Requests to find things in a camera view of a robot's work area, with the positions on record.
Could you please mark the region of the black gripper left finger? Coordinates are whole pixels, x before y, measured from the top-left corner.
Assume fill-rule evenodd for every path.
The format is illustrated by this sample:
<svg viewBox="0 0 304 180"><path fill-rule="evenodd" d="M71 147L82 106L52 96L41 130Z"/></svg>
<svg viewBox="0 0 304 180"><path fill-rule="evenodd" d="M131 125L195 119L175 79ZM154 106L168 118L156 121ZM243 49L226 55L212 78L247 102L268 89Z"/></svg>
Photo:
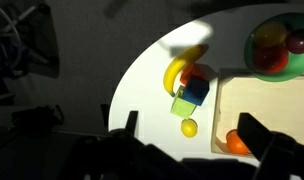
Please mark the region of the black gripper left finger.
<svg viewBox="0 0 304 180"><path fill-rule="evenodd" d="M133 135L135 133L137 119L138 119L138 111L130 111L129 116L126 122L125 130Z"/></svg>

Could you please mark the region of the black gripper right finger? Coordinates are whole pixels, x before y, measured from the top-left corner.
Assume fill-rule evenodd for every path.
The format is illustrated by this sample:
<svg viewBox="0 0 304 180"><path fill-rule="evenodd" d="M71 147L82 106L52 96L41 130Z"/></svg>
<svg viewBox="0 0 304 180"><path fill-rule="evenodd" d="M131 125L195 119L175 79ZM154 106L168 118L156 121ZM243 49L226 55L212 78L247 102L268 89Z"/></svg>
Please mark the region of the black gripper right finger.
<svg viewBox="0 0 304 180"><path fill-rule="evenodd" d="M257 160L275 156L275 133L271 132L250 113L240 113L237 134Z"/></svg>

